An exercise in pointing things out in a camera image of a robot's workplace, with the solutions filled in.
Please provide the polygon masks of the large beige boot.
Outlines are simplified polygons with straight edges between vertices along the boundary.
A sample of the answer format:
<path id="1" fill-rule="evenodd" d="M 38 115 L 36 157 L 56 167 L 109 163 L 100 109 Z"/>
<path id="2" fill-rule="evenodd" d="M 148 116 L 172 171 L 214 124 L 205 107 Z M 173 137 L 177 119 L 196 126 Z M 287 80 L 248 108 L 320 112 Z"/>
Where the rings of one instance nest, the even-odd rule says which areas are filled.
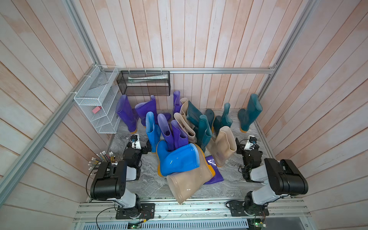
<path id="1" fill-rule="evenodd" d="M 200 166 L 190 171 L 178 172 L 166 177 L 169 188 L 179 204 L 190 198 L 204 183 L 214 175 L 211 166 L 208 165 L 203 150 L 197 145 L 200 158 Z"/>

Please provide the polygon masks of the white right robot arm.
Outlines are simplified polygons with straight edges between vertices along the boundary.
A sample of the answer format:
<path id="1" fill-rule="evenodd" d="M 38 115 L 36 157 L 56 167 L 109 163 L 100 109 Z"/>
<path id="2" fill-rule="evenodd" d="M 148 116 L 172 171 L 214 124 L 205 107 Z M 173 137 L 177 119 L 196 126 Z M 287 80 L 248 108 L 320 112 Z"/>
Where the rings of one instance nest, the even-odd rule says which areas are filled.
<path id="1" fill-rule="evenodd" d="M 239 167 L 246 182 L 261 183 L 263 186 L 247 193 L 243 208 L 248 215 L 264 211 L 269 203 L 288 196 L 304 195 L 308 183 L 292 160 L 262 159 L 254 136 L 244 140 L 235 139 L 237 154 L 242 155 L 243 166 Z"/>

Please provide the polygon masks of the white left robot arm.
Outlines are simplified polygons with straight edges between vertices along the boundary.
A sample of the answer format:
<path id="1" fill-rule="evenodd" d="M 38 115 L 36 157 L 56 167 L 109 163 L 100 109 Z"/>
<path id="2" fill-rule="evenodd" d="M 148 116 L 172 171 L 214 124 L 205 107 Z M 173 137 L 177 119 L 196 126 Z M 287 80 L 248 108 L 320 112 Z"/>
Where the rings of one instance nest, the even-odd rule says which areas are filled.
<path id="1" fill-rule="evenodd" d="M 139 180 L 141 157 L 150 151 L 149 143 L 140 149 L 134 148 L 130 143 L 123 152 L 123 160 L 117 163 L 101 163 L 91 185 L 91 198 L 113 201 L 118 204 L 119 212 L 123 210 L 141 212 L 139 196 L 130 192 L 126 188 L 126 183 Z"/>

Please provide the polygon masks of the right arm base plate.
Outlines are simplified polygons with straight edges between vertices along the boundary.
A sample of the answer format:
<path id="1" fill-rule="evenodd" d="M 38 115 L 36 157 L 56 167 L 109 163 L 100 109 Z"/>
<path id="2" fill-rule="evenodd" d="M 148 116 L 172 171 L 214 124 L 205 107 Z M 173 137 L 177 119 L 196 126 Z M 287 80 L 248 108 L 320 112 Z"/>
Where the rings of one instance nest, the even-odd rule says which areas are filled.
<path id="1" fill-rule="evenodd" d="M 232 217 L 269 216 L 267 206 L 253 204 L 251 201 L 230 200 L 225 203 Z"/>

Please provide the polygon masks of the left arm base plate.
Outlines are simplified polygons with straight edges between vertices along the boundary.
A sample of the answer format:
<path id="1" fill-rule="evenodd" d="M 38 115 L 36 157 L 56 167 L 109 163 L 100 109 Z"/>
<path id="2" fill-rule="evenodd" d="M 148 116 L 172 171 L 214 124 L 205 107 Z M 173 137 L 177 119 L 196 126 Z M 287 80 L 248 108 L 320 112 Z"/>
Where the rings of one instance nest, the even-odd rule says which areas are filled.
<path id="1" fill-rule="evenodd" d="M 118 208 L 116 219 L 149 220 L 154 218 L 154 213 L 154 203 L 141 203 L 129 209 Z"/>

